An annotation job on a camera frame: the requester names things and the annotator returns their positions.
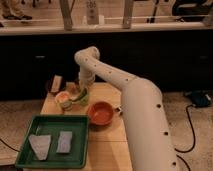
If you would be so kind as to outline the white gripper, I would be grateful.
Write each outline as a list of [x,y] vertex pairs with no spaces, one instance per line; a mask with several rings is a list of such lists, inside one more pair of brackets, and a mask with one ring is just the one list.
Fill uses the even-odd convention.
[[95,74],[85,70],[80,69],[79,71],[79,85],[81,88],[88,88],[90,87],[95,81]]

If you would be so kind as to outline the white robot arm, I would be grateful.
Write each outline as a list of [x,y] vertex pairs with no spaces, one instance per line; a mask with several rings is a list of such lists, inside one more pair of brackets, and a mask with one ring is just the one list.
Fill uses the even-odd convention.
[[74,55],[83,87],[99,76],[121,92],[121,108],[133,171],[180,171],[161,90],[150,80],[100,61],[95,46]]

